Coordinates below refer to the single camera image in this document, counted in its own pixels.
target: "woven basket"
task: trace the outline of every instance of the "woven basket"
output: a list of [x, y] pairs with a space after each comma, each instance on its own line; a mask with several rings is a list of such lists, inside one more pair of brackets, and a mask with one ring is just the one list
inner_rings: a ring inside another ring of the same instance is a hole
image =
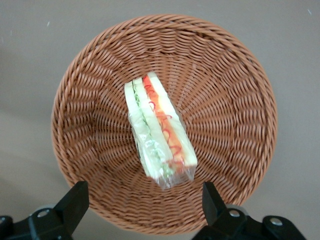
[[[162, 191], [143, 171], [124, 83], [159, 76], [198, 157], [193, 182]], [[54, 100], [52, 141], [68, 184], [89, 182], [90, 207], [120, 228], [179, 234], [205, 223], [202, 184], [241, 205], [270, 164], [277, 110], [252, 53], [224, 29], [181, 15], [108, 28], [68, 67]]]

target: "clamp jaw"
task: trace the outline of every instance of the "clamp jaw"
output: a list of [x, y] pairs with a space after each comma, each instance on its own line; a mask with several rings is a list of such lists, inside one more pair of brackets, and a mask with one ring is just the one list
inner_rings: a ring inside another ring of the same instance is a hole
[[227, 208], [212, 182], [203, 184], [202, 209], [208, 226], [192, 240], [306, 240], [284, 217], [265, 216], [258, 222], [238, 208]]
[[0, 240], [72, 240], [88, 207], [88, 183], [79, 181], [54, 208], [37, 210], [17, 223], [0, 216]]

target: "wicker basket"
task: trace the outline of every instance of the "wicker basket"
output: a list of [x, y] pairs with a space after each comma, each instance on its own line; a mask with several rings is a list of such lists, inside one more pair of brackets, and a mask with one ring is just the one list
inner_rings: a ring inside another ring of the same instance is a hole
[[[181, 113], [198, 157], [193, 182], [162, 191], [146, 178], [124, 83], [154, 71]], [[202, 184], [241, 205], [270, 164], [277, 110], [252, 53], [224, 29], [183, 15], [138, 17], [95, 37], [68, 67], [54, 100], [52, 141], [67, 182], [89, 182], [90, 207], [147, 234], [200, 229]]]

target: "basket rim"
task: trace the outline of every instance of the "basket rim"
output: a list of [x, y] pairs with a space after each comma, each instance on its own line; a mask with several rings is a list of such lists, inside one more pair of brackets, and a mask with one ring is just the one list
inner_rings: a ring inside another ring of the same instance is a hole
[[[260, 75], [264, 79], [264, 89], [263, 97], [269, 96], [269, 102], [267, 102], [268, 106], [264, 106], [265, 108], [268, 108], [270, 110], [270, 114], [267, 115], [267, 126], [268, 126], [268, 137], [270, 139], [273, 139], [273, 141], [268, 146], [267, 152], [269, 153], [269, 159], [268, 162], [263, 169], [263, 171], [258, 172], [259, 175], [258, 179], [254, 179], [254, 187], [248, 190], [247, 197], [239, 202], [239, 204], [242, 204], [247, 198], [249, 198], [255, 189], [258, 187], [258, 185], [261, 183], [262, 179], [264, 178], [264, 175], [266, 174], [270, 163], [272, 156], [275, 152], [276, 142], [277, 142], [277, 131], [278, 131], [278, 112], [277, 112], [277, 104], [275, 100], [275, 95], [272, 90], [270, 81], [267, 77], [267, 74], [265, 73], [264, 68], [261, 66], [257, 58], [252, 54], [252, 52], [241, 42], [239, 41], [234, 35], [223, 29], [222, 27], [215, 25], [209, 21], [188, 16], [188, 15], [182, 15], [182, 14], [151, 14], [151, 15], [145, 15], [145, 16], [138, 16], [126, 21], [123, 21], [121, 23], [118, 23], [114, 26], [111, 26], [104, 31], [102, 31], [100, 34], [98, 34], [96, 37], [94, 37], [87, 45], [76, 55], [76, 57], [72, 60], [70, 65], [68, 66], [60, 84], [57, 89], [55, 98], [54, 98], [54, 105], [52, 108], [52, 114], [51, 114], [51, 139], [52, 139], [52, 145], [54, 154], [57, 158], [59, 168], [61, 172], [63, 173], [63, 176], [65, 177], [67, 183], [72, 186], [75, 184], [77, 179], [75, 179], [71, 174], [71, 169], [64, 168], [61, 164], [61, 162], [64, 161], [66, 157], [66, 149], [63, 144], [63, 135], [61, 132], [59, 132], [59, 128], [62, 127], [63, 124], [63, 112], [66, 110], [66, 99], [71, 94], [71, 88], [73, 85], [73, 80], [75, 77], [79, 74], [80, 69], [82, 66], [86, 65], [88, 61], [92, 59], [95, 54], [97, 54], [101, 49], [104, 48], [105, 45], [107, 45], [109, 42], [112, 42], [112, 37], [115, 33], [123, 33], [125, 36], [125, 32], [130, 31], [131, 29], [135, 28], [136, 26], [143, 25], [149, 22], [156, 22], [159, 23], [161, 21], [164, 21], [166, 26], [168, 27], [168, 21], [172, 21], [172, 23], [169, 22], [174, 28], [175, 25], [177, 25], [177, 22], [179, 23], [185, 23], [190, 24], [192, 26], [196, 26], [199, 30], [202, 30], [201, 33], [209, 35], [214, 32], [214, 34], [218, 34], [221, 36], [222, 39], [230, 41], [230, 46], [235, 46], [232, 43], [235, 43], [238, 47], [238, 54], [237, 56], [241, 55], [241, 50], [245, 50], [247, 61], [251, 61], [252, 64], [254, 63], [255, 67], [251, 66], [252, 68], [249, 69], [250, 73], [253, 70], [259, 70]], [[179, 229], [176, 231], [173, 231], [171, 228], [155, 228], [155, 227], [146, 227], [141, 224], [136, 224], [133, 222], [128, 222], [124, 220], [123, 218], [108, 212], [101, 212], [101, 210], [97, 207], [99, 206], [99, 199], [96, 198], [96, 196], [91, 196], [91, 203], [90, 207], [95, 210], [99, 215], [102, 215], [105, 219], [108, 221], [111, 221], [113, 224], [116, 224], [118, 227], [128, 230], [131, 228], [134, 231], [139, 230], [141, 233], [145, 234], [161, 234], [161, 235], [171, 235], [176, 233], [182, 233], [179, 232]], [[184, 231], [183, 233], [189, 233], [193, 232], [196, 229], [190, 229], [190, 231]]]

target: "gray surface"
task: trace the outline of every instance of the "gray surface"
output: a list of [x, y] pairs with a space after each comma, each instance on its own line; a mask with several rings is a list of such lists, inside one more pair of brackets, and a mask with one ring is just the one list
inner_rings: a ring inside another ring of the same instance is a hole
[[[52, 151], [50, 116], [75, 55], [104, 29], [136, 16], [186, 14], [220, 25], [258, 58], [278, 107], [270, 168], [243, 205], [257, 220], [280, 215], [309, 240], [320, 222], [319, 0], [0, 1], [0, 214], [21, 220], [68, 186]], [[118, 229], [91, 210], [77, 240], [189, 239]]]

